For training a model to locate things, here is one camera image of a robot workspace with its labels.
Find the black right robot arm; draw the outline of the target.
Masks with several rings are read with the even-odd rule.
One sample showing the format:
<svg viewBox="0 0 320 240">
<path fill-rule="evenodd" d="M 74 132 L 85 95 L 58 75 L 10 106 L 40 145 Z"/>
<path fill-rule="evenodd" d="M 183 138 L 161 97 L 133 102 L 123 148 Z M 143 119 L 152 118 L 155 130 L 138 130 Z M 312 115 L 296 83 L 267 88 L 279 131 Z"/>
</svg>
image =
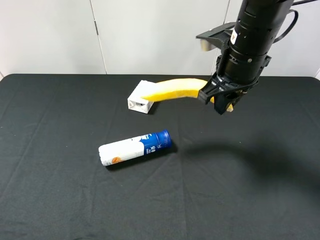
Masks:
<svg viewBox="0 0 320 240">
<path fill-rule="evenodd" d="M 244 0 L 237 20 L 196 36 L 205 51 L 220 49 L 216 71 L 198 92 L 205 104 L 214 100 L 220 115 L 235 105 L 271 61 L 271 46 L 282 40 L 298 21 L 291 0 Z"/>
</svg>

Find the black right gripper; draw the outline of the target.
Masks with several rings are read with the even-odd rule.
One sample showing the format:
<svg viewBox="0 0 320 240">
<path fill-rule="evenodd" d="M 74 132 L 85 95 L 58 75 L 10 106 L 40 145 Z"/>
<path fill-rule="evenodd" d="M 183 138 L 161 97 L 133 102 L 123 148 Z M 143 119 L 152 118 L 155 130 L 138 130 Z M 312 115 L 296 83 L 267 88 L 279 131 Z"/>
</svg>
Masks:
<svg viewBox="0 0 320 240">
<path fill-rule="evenodd" d="M 271 61 L 267 54 L 247 56 L 224 47 L 216 60 L 216 71 L 198 91 L 197 99 L 208 104 L 214 98 L 215 111 L 223 115 L 228 107 L 238 101 L 257 83 Z"/>
</svg>

